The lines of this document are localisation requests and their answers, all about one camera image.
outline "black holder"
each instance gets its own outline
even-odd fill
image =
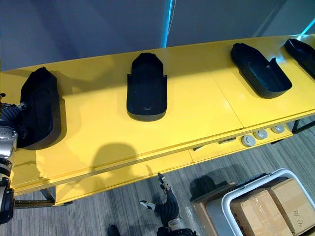
[[[297,39],[290,38],[285,49],[315,79],[315,49]]]
[[[17,147],[37,150],[52,144],[61,133],[57,78],[45,67],[32,72],[21,89],[21,113]]]
[[[234,44],[231,56],[241,74],[261,97],[278,97],[292,87],[276,58],[268,61],[260,51],[244,43]]]
[[[163,63],[152,53],[141,53],[127,75],[127,112],[133,119],[154,121],[167,109],[167,77]]]

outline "cardboard box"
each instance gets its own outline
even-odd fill
[[[295,179],[272,181],[263,188],[269,191],[293,235],[315,226],[315,211]]]
[[[246,236],[292,235],[267,190],[256,189],[236,198],[230,207]]]
[[[218,236],[215,226],[207,213],[207,203],[224,196],[226,193],[233,191],[234,189],[235,183],[232,182],[209,193],[206,193],[191,202],[205,235]]]

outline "wall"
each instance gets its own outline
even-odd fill
[[[162,0],[0,1],[2,69],[158,48]]]
[[[1,68],[158,48],[164,4],[1,0]],[[314,18],[314,5],[315,0],[177,0],[167,46],[298,34]]]

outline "black plastic tray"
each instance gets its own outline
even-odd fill
[[[268,61],[260,51],[244,43],[234,44],[231,56],[241,74],[261,97],[278,97],[292,87],[276,58]]]
[[[57,78],[45,67],[32,72],[21,89],[22,112],[17,147],[42,149],[52,144],[61,133],[61,114]]]
[[[284,44],[285,49],[315,79],[315,49],[297,39],[290,38]]]
[[[133,119],[154,121],[167,109],[167,76],[153,53],[141,53],[127,75],[127,113]]]

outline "black shoe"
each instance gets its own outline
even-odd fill
[[[120,233],[119,233],[116,225],[111,225],[110,227],[108,227],[107,235],[108,236],[120,236]]]

